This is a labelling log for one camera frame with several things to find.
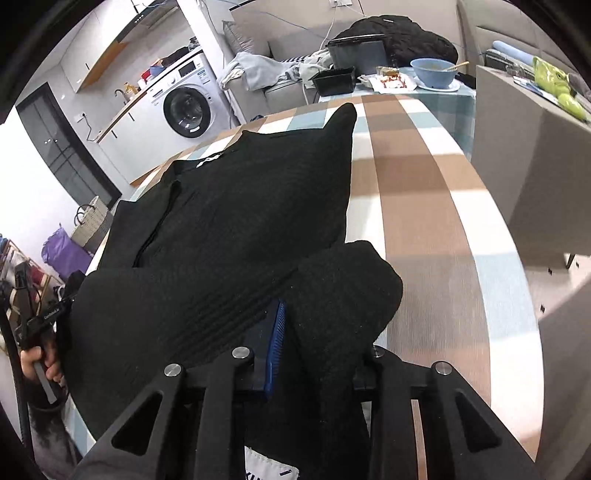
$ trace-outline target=purple bag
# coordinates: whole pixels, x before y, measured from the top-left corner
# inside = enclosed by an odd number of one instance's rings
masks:
[[[76,270],[86,273],[91,260],[90,255],[68,236],[61,223],[43,244],[41,258],[53,267],[63,281]]]

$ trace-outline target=washing machine door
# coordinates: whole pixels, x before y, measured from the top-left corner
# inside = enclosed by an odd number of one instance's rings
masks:
[[[164,117],[172,129],[186,138],[201,137],[209,127],[212,111],[207,98],[192,87],[178,87],[164,99]]]

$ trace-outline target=white label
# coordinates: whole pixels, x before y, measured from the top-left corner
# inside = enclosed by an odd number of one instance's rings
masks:
[[[267,458],[246,446],[244,463],[246,480],[296,480],[300,474],[296,467]]]
[[[207,72],[205,71],[205,69],[201,69],[197,72],[198,77],[201,79],[201,83],[202,84],[206,84],[207,82],[209,82],[209,76],[207,75]]]

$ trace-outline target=silver bolt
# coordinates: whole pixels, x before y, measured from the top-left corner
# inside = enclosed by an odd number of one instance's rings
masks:
[[[449,375],[450,373],[452,373],[453,368],[447,362],[437,362],[435,364],[435,370],[438,374]]]
[[[374,345],[374,351],[372,355],[374,358],[380,358],[381,356],[384,356],[384,349],[378,345]]]
[[[182,370],[179,364],[170,364],[164,367],[164,375],[167,377],[176,377]]]
[[[234,358],[246,358],[251,354],[251,351],[246,346],[239,346],[232,350],[232,356]]]

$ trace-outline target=white cabinet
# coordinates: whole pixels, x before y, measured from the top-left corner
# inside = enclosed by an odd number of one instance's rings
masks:
[[[136,16],[131,0],[105,0],[90,13],[61,59],[61,67],[75,92],[85,84],[87,77],[92,79],[89,84],[100,78],[102,72],[98,70],[105,70],[108,63],[97,64],[98,60]],[[111,61],[120,50],[122,47],[110,50]]]
[[[61,68],[75,92],[104,50],[99,19],[91,12],[61,59]]]
[[[100,23],[100,34],[106,49],[136,16],[130,0],[105,0],[95,8]]]
[[[154,125],[154,109],[149,98],[139,100],[107,133],[99,145],[113,165],[129,182],[137,180],[166,161],[169,149],[158,138],[161,124]]]

